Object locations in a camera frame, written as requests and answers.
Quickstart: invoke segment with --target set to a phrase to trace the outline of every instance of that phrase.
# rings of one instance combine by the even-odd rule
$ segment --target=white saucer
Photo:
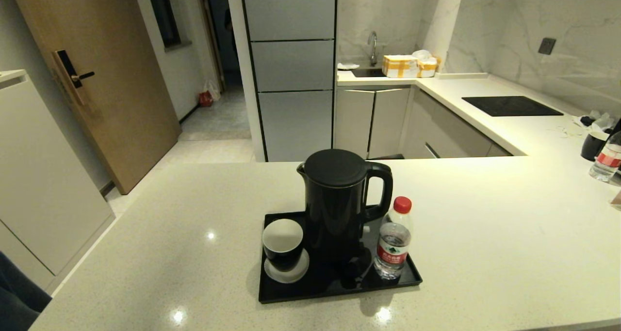
[[[309,258],[309,253],[306,252],[305,249],[302,249],[300,260],[290,271],[280,271],[276,269],[271,264],[270,260],[267,259],[265,260],[265,263],[263,263],[263,269],[265,269],[265,273],[268,274],[272,280],[280,282],[281,284],[291,284],[300,280],[304,274],[306,274],[310,263],[311,259]]]

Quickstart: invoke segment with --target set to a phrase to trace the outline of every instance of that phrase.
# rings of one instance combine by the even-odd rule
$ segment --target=black mug
[[[304,231],[294,220],[279,219],[263,230],[263,251],[280,271],[290,271],[300,260]]]
[[[604,132],[589,132],[584,139],[583,149],[580,156],[589,161],[595,161],[595,158],[599,155],[599,152],[601,152],[602,148],[606,144],[608,136],[609,134]]]

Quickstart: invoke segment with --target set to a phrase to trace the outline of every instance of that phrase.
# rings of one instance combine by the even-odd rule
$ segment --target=induction cooktop
[[[563,114],[523,95],[463,97],[462,99],[490,116],[552,116]]]

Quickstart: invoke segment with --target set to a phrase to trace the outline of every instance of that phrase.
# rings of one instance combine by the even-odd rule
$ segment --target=plastic bottle
[[[588,171],[593,178],[608,182],[621,165],[621,132],[612,135]]]
[[[397,279],[406,265],[410,234],[410,210],[412,202],[404,196],[394,199],[392,210],[382,219],[377,239],[377,252],[373,265],[377,274],[384,279]]]

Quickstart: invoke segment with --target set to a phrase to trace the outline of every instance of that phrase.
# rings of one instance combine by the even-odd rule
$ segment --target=cabinet
[[[258,92],[332,90],[334,41],[253,43]]]
[[[334,147],[362,158],[399,154],[410,88],[339,90]]]
[[[45,268],[45,265],[42,265],[1,222],[0,251],[41,289],[45,290],[45,287],[54,280],[53,274]]]
[[[304,161],[330,149],[332,91],[259,94],[269,161]]]
[[[334,147],[366,159],[375,91],[339,90],[334,119]]]
[[[404,156],[408,159],[510,156],[422,90],[413,97]]]
[[[0,223],[23,246],[0,233],[0,250],[38,284],[62,278],[112,210],[23,70],[0,76],[0,134]]]
[[[333,39],[335,0],[244,0],[251,41]]]
[[[409,95],[409,87],[375,92],[369,142],[370,159],[399,154],[399,142]]]

